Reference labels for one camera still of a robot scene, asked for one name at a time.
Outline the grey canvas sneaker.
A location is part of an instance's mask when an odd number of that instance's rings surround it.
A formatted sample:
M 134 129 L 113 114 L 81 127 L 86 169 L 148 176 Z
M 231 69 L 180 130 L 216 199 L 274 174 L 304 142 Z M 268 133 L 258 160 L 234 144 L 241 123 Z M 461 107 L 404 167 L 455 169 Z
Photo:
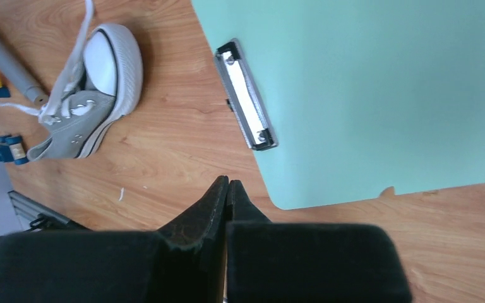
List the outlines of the grey canvas sneaker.
M 27 151 L 30 161 L 87 158 L 110 126 L 138 105 L 143 61 L 131 30 L 116 23 L 99 25 L 64 80 L 55 103 L 41 109 L 46 140 Z

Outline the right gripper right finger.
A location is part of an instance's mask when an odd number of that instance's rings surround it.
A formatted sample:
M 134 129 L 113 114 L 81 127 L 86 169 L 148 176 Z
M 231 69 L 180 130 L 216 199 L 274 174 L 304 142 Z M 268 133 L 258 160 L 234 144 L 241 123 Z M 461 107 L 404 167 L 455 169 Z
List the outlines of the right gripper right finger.
M 241 181 L 226 199 L 229 302 L 411 302 L 396 247 L 360 223 L 273 223 Z

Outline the white shoelace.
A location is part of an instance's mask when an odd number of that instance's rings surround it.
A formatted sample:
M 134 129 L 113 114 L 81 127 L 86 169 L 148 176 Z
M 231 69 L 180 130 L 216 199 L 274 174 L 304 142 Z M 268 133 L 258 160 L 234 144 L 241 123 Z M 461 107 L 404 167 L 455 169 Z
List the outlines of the white shoelace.
M 71 117 L 72 111 L 69 107 L 63 106 L 62 97 L 66 92 L 71 91 L 73 86 L 75 86 L 79 80 L 79 73 L 82 70 L 81 60 L 82 52 L 87 41 L 87 33 L 90 23 L 92 21 L 95 12 L 95 5 L 93 1 L 85 1 L 85 17 L 81 23 L 81 27 L 76 38 L 76 43 L 60 72 L 57 80 L 55 81 L 51 93 L 48 94 L 49 99 L 47 102 L 43 103 L 44 106 L 40 109 L 33 107 L 27 107 L 24 105 L 16 103 L 3 103 L 0 102 L 0 107 L 14 107 L 20 111 L 29 114 L 31 116 L 37 116 L 40 123 L 53 124 L 57 121 L 54 117 L 58 110 L 62 110 L 62 115 L 65 118 Z

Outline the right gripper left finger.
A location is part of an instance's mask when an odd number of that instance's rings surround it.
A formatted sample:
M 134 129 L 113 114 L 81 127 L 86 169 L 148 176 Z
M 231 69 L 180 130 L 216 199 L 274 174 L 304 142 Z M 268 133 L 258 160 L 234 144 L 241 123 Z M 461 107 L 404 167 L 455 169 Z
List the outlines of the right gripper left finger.
M 220 302 L 228 187 L 216 178 L 157 230 L 1 237 L 0 302 Z

